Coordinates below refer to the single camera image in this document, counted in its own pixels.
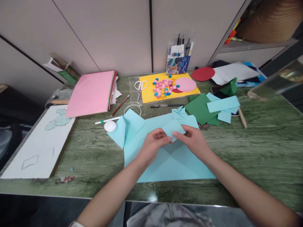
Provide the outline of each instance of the yellow paper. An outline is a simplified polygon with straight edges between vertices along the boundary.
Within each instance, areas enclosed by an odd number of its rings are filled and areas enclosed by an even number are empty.
[[[148,82],[148,86],[146,89],[142,90],[142,99],[143,99],[143,103],[147,103],[147,102],[155,102],[155,101],[160,101],[160,100],[167,100],[167,99],[172,99],[172,98],[179,98],[179,97],[183,97],[183,96],[188,96],[188,95],[195,95],[195,94],[199,94],[200,90],[196,87],[195,90],[190,91],[190,92],[182,92],[182,93],[174,93],[171,92],[171,95],[166,96],[165,98],[157,98],[154,94],[155,92],[153,91],[153,89],[155,88],[155,86],[152,84],[154,82],[154,80],[156,78],[159,78],[160,80],[163,79],[169,79],[172,80],[173,78],[176,81],[178,78],[183,78],[183,77],[187,77],[190,78],[190,75],[188,73],[184,73],[184,74],[175,74],[172,75],[172,78],[169,78],[168,75],[166,75],[166,73],[159,73],[159,74],[154,74],[154,75],[148,75],[148,76],[142,76],[139,77],[140,81],[142,82],[143,80],[146,80]]]

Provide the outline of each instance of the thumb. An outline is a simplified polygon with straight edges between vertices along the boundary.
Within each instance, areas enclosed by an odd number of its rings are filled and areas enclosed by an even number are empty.
[[[176,137],[178,140],[181,140],[185,144],[187,144],[188,142],[188,137],[183,135],[182,133],[173,132],[173,136]]]
[[[163,138],[157,140],[157,144],[159,145],[159,147],[161,147],[161,146],[168,144],[172,140],[173,140],[172,137],[163,137]]]

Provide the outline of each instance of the pink paper circle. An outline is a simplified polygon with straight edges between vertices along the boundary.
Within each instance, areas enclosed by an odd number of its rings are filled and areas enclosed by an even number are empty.
[[[177,89],[179,91],[183,91],[183,92],[193,91],[197,87],[196,82],[194,82],[192,79],[186,78],[186,77],[179,78],[175,82],[176,82],[176,85],[180,85],[180,87],[178,87]]]

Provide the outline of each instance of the hand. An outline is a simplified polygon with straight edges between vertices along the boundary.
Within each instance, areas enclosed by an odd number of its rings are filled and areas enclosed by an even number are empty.
[[[190,151],[201,161],[205,159],[212,153],[212,150],[209,148],[202,132],[200,129],[188,126],[181,125],[182,128],[186,131],[183,135],[179,132],[173,132],[173,136],[178,140],[181,140],[185,145],[190,149]]]
[[[165,134],[162,128],[151,131],[147,134],[137,159],[149,166],[156,159],[159,148],[171,142],[172,139]]]

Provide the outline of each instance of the light blue paper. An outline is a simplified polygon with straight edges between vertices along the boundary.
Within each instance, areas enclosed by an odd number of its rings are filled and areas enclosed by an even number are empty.
[[[107,134],[121,147],[124,147],[125,141],[125,120],[123,116],[117,121],[117,128],[113,132],[108,132]]]
[[[187,114],[185,112],[185,108],[182,108],[183,106],[180,106],[177,109],[172,109],[171,112],[173,114],[173,119],[184,119]]]
[[[218,114],[218,120],[225,121],[227,123],[231,123],[231,112],[222,110],[221,113]]]
[[[131,109],[129,109],[123,117],[126,124],[124,144],[127,144],[129,141],[133,139],[133,137],[137,134],[137,132],[146,123],[146,120],[144,120],[142,117],[140,117]]]
[[[208,97],[208,99],[211,101],[211,102],[214,102],[214,101],[218,101],[218,100],[221,100],[220,98],[218,98],[217,96],[214,96],[212,93],[208,93],[206,95]],[[238,112],[238,109],[239,107],[233,107],[233,108],[229,108],[229,109],[226,109],[225,111],[226,112],[231,112],[233,114],[236,114]]]
[[[225,111],[236,114],[238,112],[238,110],[239,110],[239,107],[232,107],[232,108],[226,109]]]
[[[240,106],[240,103],[237,96],[231,96],[229,98],[207,103],[208,111],[210,113],[238,106]]]
[[[206,95],[208,97],[208,99],[211,101],[211,102],[214,102],[214,101],[218,101],[218,100],[221,100],[220,98],[218,98],[217,96],[214,96],[212,93],[208,93]]]
[[[146,119],[146,124],[124,146],[124,167],[139,153],[147,133],[161,128],[172,119],[172,113]],[[181,125],[199,128],[195,116],[177,120]],[[144,171],[138,183],[190,179],[215,179],[211,171],[180,140],[159,149],[155,161]]]
[[[162,129],[167,136],[171,136],[173,138],[172,142],[177,140],[177,138],[173,136],[172,132],[177,131],[182,134],[186,133],[186,131],[182,128],[182,126],[176,119],[172,119],[171,121],[169,121],[167,125],[162,127]]]

